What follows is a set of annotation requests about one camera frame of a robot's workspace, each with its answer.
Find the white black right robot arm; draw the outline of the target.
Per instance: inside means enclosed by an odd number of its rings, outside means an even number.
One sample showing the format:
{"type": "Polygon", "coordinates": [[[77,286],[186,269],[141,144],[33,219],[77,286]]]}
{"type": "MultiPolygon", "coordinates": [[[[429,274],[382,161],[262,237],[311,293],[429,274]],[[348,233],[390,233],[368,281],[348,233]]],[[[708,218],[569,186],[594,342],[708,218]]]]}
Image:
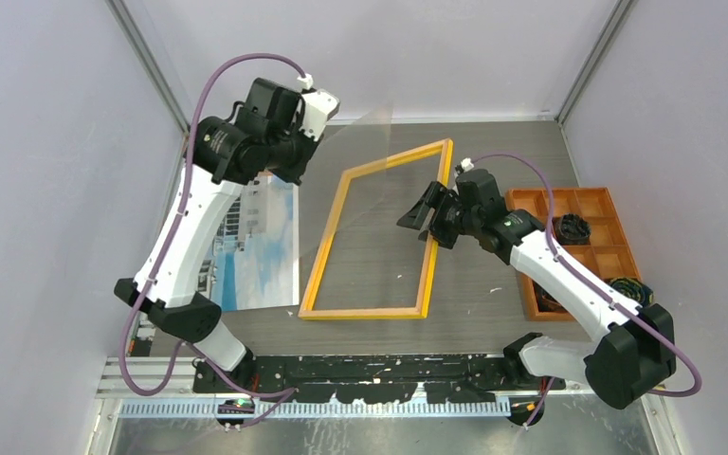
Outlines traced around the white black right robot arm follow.
{"type": "Polygon", "coordinates": [[[674,323],[659,304],[643,306],[577,261],[525,209],[509,209],[484,169],[458,174],[454,188],[433,181],[396,222],[451,249],[463,236],[530,277],[578,322],[586,342],[530,333],[506,346],[506,382],[527,389],[549,376],[589,386],[622,410],[654,392],[678,366],[674,323]]]}

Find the building and sky photo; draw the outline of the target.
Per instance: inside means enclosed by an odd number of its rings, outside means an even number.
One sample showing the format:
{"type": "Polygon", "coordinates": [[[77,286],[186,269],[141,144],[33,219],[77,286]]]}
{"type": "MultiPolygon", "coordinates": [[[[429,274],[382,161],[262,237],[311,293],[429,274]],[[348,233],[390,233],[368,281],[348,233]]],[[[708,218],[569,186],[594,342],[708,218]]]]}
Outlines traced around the building and sky photo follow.
{"type": "Polygon", "coordinates": [[[298,188],[266,173],[232,203],[196,290],[225,312],[299,303],[298,188]]]}

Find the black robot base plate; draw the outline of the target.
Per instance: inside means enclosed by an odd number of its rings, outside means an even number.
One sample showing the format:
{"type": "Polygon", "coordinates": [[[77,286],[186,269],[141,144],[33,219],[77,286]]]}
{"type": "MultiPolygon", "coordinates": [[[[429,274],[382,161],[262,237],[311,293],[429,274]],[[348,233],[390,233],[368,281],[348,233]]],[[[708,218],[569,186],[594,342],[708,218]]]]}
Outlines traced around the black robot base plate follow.
{"type": "Polygon", "coordinates": [[[275,403],[367,405],[408,402],[422,392],[431,404],[486,403],[496,392],[536,394],[540,378],[520,377],[499,355],[257,355],[227,375],[243,389],[275,403]]]}

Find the yellow wooden picture frame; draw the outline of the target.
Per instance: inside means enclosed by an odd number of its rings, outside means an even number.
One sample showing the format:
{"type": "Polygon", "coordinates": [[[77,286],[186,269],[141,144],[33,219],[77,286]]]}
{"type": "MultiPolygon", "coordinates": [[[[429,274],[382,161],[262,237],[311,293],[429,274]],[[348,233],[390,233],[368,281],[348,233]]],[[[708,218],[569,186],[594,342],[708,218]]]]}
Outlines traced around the yellow wooden picture frame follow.
{"type": "Polygon", "coordinates": [[[304,320],[424,319],[428,315],[439,245],[396,225],[400,209],[423,182],[447,185],[426,159],[396,169],[401,186],[340,230],[316,256],[298,315],[304,320]]]}

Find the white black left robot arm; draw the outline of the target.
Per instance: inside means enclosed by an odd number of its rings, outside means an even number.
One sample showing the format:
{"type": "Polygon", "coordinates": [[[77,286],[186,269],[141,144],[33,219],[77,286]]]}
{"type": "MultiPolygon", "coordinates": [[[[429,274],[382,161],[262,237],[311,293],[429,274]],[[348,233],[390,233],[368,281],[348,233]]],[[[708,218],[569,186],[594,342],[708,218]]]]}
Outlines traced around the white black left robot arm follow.
{"type": "Polygon", "coordinates": [[[252,353],[221,321],[218,304],[197,290],[197,276],[232,204],[260,173],[298,185],[325,127],[338,111],[329,92],[300,91],[258,78],[235,102],[232,118],[207,117],[197,124],[191,176],[178,188],[186,204],[174,204],[147,263],[114,293],[164,333],[189,342],[217,367],[228,391],[244,391],[253,377],[252,353]]]}

